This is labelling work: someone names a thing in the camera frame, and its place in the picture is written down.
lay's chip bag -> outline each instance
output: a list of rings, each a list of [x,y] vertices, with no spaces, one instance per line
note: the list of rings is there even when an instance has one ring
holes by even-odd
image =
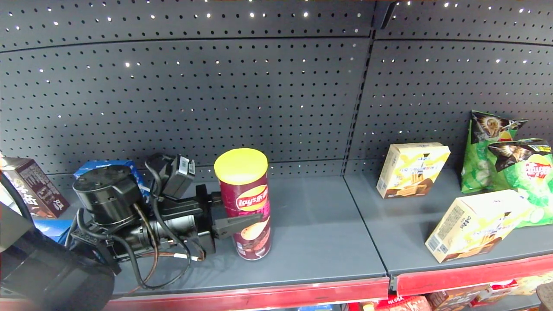
[[[515,189],[533,206],[518,227],[553,224],[553,155],[547,141],[498,142],[488,149],[496,171],[493,189]]]
[[[492,167],[488,160],[488,145],[512,141],[517,130],[527,121],[508,120],[490,113],[471,111],[461,172],[461,192],[471,193],[489,188]]]

potato chip can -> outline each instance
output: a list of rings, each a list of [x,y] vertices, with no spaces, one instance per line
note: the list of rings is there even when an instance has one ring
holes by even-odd
[[[246,260],[261,259],[271,248],[267,168],[267,157],[251,148],[227,151],[215,161],[227,215],[263,215],[260,222],[234,234],[236,250]]]

snack box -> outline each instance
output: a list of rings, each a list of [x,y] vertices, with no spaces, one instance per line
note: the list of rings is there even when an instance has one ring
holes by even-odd
[[[553,282],[553,272],[544,273],[537,276],[518,278],[518,287],[514,289],[510,293],[510,295],[530,296],[536,292],[536,289],[539,285],[550,282]]]
[[[458,311],[466,307],[488,285],[448,289],[426,295],[433,311]]]
[[[476,295],[476,297],[471,301],[471,307],[496,303],[505,296],[509,295],[517,287],[518,284],[513,279],[504,282],[492,283],[485,290]]]
[[[450,155],[441,143],[392,144],[378,179],[382,198],[426,195]]]
[[[530,209],[530,203],[510,189],[457,198],[425,245],[438,262],[487,253]]]
[[[431,311],[424,296],[388,295],[388,299],[362,302],[363,311]]]
[[[23,201],[27,204],[31,215],[44,218],[58,218],[68,207],[69,203],[44,174],[33,159],[0,158],[0,167],[6,174],[9,182],[17,189]],[[11,198],[1,195],[2,201]]]

yellow lid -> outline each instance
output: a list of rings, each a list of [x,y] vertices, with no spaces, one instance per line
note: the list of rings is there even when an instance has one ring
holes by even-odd
[[[231,185],[246,185],[263,177],[269,163],[259,150],[238,148],[229,150],[215,160],[215,175]]]

perforated metal panel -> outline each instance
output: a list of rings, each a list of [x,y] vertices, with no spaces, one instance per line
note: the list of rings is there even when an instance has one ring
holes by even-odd
[[[376,41],[349,158],[420,141],[463,154],[471,109],[527,118],[518,138],[553,141],[552,56],[553,47],[533,45]]]
[[[121,40],[367,36],[374,3],[5,1],[0,51]]]
[[[342,160],[271,163],[267,175],[270,178],[337,176],[341,173],[342,163]],[[139,172],[142,173],[145,184],[150,185],[152,175],[147,170]],[[50,174],[49,178],[58,189],[72,189],[75,181],[73,174]],[[194,181],[199,183],[216,182],[213,166],[196,167]]]
[[[183,153],[210,165],[342,159],[369,39],[66,46],[0,54],[2,151],[47,173],[94,158]]]
[[[553,6],[541,0],[402,1],[377,39],[553,44]]]

